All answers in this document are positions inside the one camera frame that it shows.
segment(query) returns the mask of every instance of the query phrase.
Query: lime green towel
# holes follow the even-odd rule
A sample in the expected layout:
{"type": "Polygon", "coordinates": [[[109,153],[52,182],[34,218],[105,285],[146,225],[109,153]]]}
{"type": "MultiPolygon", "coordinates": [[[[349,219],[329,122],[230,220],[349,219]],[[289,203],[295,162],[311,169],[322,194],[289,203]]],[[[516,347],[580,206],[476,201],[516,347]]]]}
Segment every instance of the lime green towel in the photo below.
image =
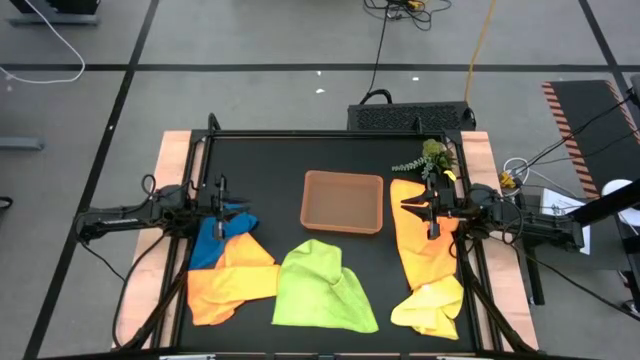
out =
{"type": "Polygon", "coordinates": [[[280,268],[272,324],[378,331],[367,295],[341,259],[340,248],[314,239],[289,252],[280,268]]]}

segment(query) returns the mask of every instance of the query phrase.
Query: blue towel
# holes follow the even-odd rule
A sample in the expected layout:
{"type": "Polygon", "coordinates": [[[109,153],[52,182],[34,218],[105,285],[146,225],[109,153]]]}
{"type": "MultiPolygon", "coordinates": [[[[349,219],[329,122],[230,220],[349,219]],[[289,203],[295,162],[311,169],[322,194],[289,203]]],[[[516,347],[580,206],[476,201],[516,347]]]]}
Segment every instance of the blue towel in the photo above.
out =
{"type": "MultiPolygon", "coordinates": [[[[224,251],[225,241],[214,240],[213,232],[216,228],[216,218],[208,217],[202,221],[200,232],[196,239],[196,246],[191,255],[189,270],[207,269],[213,267],[224,251]]],[[[236,215],[224,224],[225,239],[251,231],[258,223],[258,218],[248,213],[236,215]]]]}

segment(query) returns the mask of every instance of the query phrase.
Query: orange cloth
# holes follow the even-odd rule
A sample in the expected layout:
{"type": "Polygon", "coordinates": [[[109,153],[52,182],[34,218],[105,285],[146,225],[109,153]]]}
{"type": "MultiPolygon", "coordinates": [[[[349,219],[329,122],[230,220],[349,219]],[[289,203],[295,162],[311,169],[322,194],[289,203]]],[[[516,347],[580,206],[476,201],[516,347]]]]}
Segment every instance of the orange cloth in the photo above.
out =
{"type": "Polygon", "coordinates": [[[456,259],[449,254],[451,232],[458,227],[457,218],[439,217],[440,237],[427,240],[429,222],[402,209],[401,201],[424,192],[424,185],[405,180],[391,182],[391,209],[396,227],[398,251],[411,290],[430,284],[456,272],[456,259]]]}
{"type": "Polygon", "coordinates": [[[275,296],[280,265],[245,233],[231,238],[214,269],[188,273],[187,302],[194,325],[217,325],[246,300],[275,296]]]}

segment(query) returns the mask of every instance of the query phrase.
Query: yellow towel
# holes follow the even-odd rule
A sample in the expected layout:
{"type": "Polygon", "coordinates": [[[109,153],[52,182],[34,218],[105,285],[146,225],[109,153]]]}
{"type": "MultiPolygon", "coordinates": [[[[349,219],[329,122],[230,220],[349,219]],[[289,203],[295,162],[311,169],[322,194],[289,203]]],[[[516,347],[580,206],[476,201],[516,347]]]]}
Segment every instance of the yellow towel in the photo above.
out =
{"type": "Polygon", "coordinates": [[[405,275],[413,294],[398,305],[391,322],[411,326],[423,335],[457,340],[453,319],[462,306],[462,286],[456,280],[456,254],[452,232],[458,219],[439,217],[440,237],[427,240],[429,222],[402,209],[402,200],[424,192],[424,185],[404,180],[391,183],[391,209],[396,241],[405,275]]]}
{"type": "Polygon", "coordinates": [[[453,322],[462,307],[463,289],[454,276],[425,284],[391,313],[391,322],[411,326],[423,335],[457,340],[453,322]]]}
{"type": "Polygon", "coordinates": [[[217,325],[246,300],[276,295],[279,265],[245,233],[231,238],[214,269],[188,273],[187,302],[194,325],[217,325]]]}

